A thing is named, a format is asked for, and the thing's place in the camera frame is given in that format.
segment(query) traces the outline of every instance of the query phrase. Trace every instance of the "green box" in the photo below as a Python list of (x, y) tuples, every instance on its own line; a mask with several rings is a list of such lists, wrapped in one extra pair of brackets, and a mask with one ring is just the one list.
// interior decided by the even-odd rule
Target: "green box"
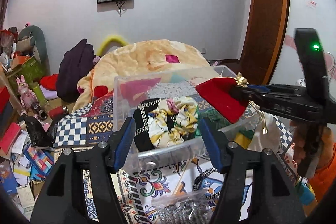
[(25, 77), (25, 81), (28, 85), (32, 84), (34, 80), (40, 80), (45, 75), (45, 69), (42, 67), (40, 62), (36, 60), (34, 56), (29, 58), (22, 65), (17, 65), (14, 70), (5, 73), (8, 81), (15, 92), (16, 95), (19, 95), (17, 90), (16, 78), (20, 78), (21, 75)]

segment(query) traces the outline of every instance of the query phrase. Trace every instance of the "orange object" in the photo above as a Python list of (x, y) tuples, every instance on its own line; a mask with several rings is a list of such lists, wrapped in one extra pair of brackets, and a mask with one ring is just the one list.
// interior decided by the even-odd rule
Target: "orange object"
[(13, 59), (12, 64), (10, 66), (11, 69), (15, 68), (17, 65), (22, 65), (25, 63), (30, 57), (29, 56), (17, 56)]
[(13, 57), (16, 58), (17, 56), (20, 56), (20, 52), (16, 51), (16, 52), (13, 52)]
[(309, 180), (309, 183), (314, 190), (317, 202), (322, 200), (324, 194), (329, 189), (334, 181), (334, 178), (336, 177), (335, 151), (336, 143), (334, 143), (334, 156), (331, 159), (329, 165), (321, 169), (317, 169), (313, 178)]

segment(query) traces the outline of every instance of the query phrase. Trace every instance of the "red box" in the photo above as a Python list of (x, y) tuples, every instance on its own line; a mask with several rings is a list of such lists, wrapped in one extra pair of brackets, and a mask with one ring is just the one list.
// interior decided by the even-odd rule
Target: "red box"
[(0, 113), (2, 113), (8, 100), (9, 100), (9, 92), (7, 90), (7, 87), (4, 86), (0, 88)]

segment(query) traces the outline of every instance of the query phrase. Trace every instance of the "wooden door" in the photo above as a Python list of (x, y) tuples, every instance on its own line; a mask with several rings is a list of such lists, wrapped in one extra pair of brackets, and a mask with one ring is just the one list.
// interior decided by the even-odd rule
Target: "wooden door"
[(240, 68), (251, 84), (267, 84), (275, 69), (287, 23), (287, 0), (251, 0)]

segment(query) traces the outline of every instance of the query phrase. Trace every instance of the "dark purple bag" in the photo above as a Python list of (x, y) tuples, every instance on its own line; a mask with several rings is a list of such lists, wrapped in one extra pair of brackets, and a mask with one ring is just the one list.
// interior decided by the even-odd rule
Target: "dark purple bag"
[(64, 54), (59, 66), (59, 74), (56, 81), (57, 96), (63, 101), (74, 102), (79, 97), (77, 90), (78, 81), (93, 69), (93, 59), (96, 57), (93, 46), (86, 44), (82, 39), (70, 51)]

